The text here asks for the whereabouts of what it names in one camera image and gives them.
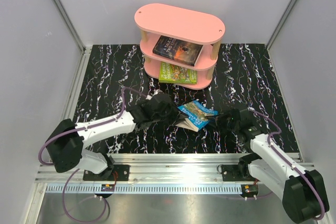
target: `floor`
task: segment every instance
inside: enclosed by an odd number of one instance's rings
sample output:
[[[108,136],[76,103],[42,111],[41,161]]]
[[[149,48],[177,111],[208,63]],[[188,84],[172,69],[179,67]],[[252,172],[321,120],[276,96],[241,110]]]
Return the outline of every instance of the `floor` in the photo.
[[[190,90],[159,83],[143,69],[139,45],[94,45],[78,99],[74,121],[87,122],[116,114],[121,109],[120,89],[132,87],[145,94],[156,89],[168,93],[176,105],[199,100],[219,113],[244,103],[266,114],[282,129],[275,141],[287,153],[298,153],[298,145],[284,100],[262,44],[222,44],[211,85]],[[127,105],[141,98],[126,92]],[[264,119],[259,124],[275,130]],[[234,134],[220,135],[211,127],[199,132],[155,123],[146,130],[111,137],[90,148],[108,153],[245,153]]]
[[[260,194],[268,192],[263,189]],[[67,194],[66,205],[77,219],[89,221],[97,218],[103,204],[97,199],[88,200],[88,194]],[[293,224],[286,215],[281,201],[271,195],[264,199],[244,201],[240,196],[224,195],[128,195],[116,194],[108,198],[109,214],[101,224]],[[65,216],[61,194],[46,194],[37,224],[73,224]],[[302,224],[316,223],[313,220]]]

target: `pink shelf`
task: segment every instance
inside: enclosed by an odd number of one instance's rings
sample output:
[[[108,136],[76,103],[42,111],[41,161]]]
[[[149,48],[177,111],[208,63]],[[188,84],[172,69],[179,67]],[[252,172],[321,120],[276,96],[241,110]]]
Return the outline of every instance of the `pink shelf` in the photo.
[[[154,59],[151,59],[150,62],[145,61],[145,64],[144,64],[146,73],[150,77],[153,77],[156,79],[159,78],[160,66],[161,66],[161,61],[154,60]],[[197,84],[177,84],[177,85],[180,85],[180,86],[183,86],[189,89],[195,89],[195,90],[204,89],[208,87],[212,81],[212,79],[211,80],[206,79],[206,73],[207,71],[197,72]]]
[[[134,19],[143,31],[201,45],[221,40],[225,32],[224,23],[214,15],[158,3],[140,7]]]
[[[214,65],[216,65],[217,59],[212,60],[210,58],[211,55],[211,51],[212,51],[212,46],[211,45],[204,45],[203,46],[203,50],[197,60],[196,65],[190,66],[190,65],[186,65],[180,62],[177,62],[175,60],[171,60],[169,58],[165,58],[163,56],[160,55],[156,55],[153,54],[153,48],[156,44],[156,42],[158,41],[160,35],[159,34],[148,34],[148,41],[145,42],[143,40],[140,41],[140,49],[142,51],[142,53],[144,55],[146,55],[147,57],[154,59],[154,60],[158,60],[158,61],[164,61],[167,63],[171,63],[180,67],[184,67],[184,68],[189,68],[189,69],[193,69],[196,71],[203,71],[203,70],[207,70],[212,68]]]

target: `black book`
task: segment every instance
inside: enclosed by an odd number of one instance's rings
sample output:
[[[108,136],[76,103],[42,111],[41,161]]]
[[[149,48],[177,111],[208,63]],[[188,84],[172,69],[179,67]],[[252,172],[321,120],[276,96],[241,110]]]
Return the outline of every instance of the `black book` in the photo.
[[[153,53],[194,67],[202,48],[203,45],[161,36]]]

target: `metal corner post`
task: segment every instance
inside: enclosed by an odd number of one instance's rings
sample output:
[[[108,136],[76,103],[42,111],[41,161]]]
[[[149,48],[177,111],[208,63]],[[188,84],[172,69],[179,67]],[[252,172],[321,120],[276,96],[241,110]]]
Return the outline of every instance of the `metal corner post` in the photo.
[[[73,39],[75,40],[78,48],[80,49],[80,51],[82,53],[84,53],[85,45],[83,44],[83,41],[80,39],[80,37],[79,37],[74,25],[72,24],[64,6],[63,6],[63,4],[61,2],[61,0],[52,0],[52,1],[55,3],[62,19],[64,20],[66,26],[68,27],[68,29],[69,29]]]
[[[268,40],[266,46],[267,46],[267,50],[269,50],[271,48],[271,46],[273,45],[275,39],[277,38],[279,32],[281,31],[282,27],[284,26],[288,16],[290,15],[290,13],[292,12],[294,6],[296,5],[298,0],[290,0],[285,12],[283,13],[282,17],[280,18],[279,23],[277,24],[275,30],[272,33],[271,38]]]

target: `green book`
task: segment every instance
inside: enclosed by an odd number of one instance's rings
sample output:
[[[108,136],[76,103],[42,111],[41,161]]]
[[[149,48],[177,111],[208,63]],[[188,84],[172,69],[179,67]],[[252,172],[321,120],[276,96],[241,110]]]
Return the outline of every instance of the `green book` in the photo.
[[[197,84],[197,71],[161,61],[159,82]]]

